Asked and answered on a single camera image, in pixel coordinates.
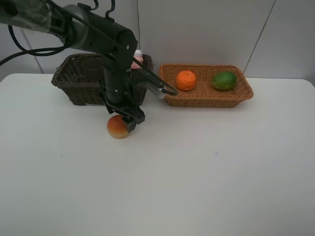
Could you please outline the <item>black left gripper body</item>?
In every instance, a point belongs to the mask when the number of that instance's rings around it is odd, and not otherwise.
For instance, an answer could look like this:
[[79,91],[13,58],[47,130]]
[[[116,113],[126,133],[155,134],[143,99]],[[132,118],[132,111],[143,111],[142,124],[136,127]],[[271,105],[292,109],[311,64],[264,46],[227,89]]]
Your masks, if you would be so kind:
[[109,113],[118,113],[128,122],[142,123],[145,114],[140,109],[145,89],[131,83],[130,70],[104,69],[104,78],[98,81],[103,103]]

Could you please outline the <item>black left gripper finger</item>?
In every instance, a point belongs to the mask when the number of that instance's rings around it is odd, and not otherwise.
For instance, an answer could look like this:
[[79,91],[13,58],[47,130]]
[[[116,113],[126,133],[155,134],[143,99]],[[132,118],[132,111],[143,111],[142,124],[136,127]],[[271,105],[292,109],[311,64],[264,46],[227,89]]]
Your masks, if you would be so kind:
[[129,116],[123,116],[122,120],[126,125],[127,132],[130,133],[136,128],[137,125],[141,124],[144,121],[144,116],[140,117],[139,119],[135,119]]

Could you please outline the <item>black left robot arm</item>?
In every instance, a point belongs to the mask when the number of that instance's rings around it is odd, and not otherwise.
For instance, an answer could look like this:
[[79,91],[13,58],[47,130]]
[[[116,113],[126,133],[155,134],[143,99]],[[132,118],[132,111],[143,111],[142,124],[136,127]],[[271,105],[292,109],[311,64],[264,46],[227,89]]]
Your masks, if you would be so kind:
[[108,112],[119,114],[128,132],[144,121],[137,79],[144,78],[148,70],[131,68],[137,63],[134,58],[137,40],[130,29],[116,23],[108,14],[94,14],[88,5],[61,7],[51,0],[3,0],[0,22],[9,30],[19,27],[44,32],[62,42],[60,47],[21,48],[20,52],[2,59],[1,64],[23,55],[48,57],[68,48],[99,54],[104,73],[98,81],[99,96]]

